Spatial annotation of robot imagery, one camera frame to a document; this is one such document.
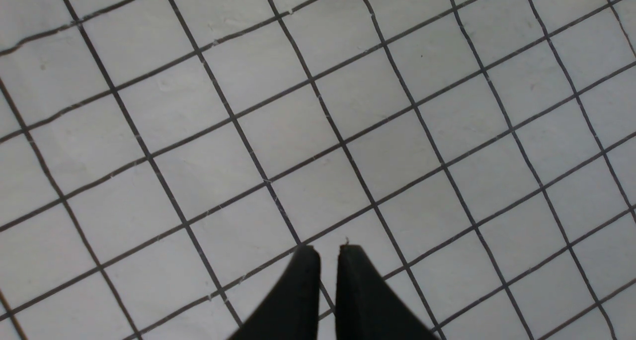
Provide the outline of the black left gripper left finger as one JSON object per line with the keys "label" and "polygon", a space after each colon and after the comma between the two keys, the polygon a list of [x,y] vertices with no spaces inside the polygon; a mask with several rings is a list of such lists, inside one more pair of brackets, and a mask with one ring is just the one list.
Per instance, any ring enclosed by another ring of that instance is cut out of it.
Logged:
{"label": "black left gripper left finger", "polygon": [[297,247],[272,290],[231,340],[315,340],[318,337],[320,256]]}

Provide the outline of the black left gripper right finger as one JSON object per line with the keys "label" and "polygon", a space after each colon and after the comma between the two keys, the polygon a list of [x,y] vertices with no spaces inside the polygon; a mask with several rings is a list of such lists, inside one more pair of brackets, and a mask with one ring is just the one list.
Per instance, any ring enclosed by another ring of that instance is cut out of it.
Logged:
{"label": "black left gripper right finger", "polygon": [[338,255],[335,333],[338,340],[436,340],[386,284],[360,245]]}

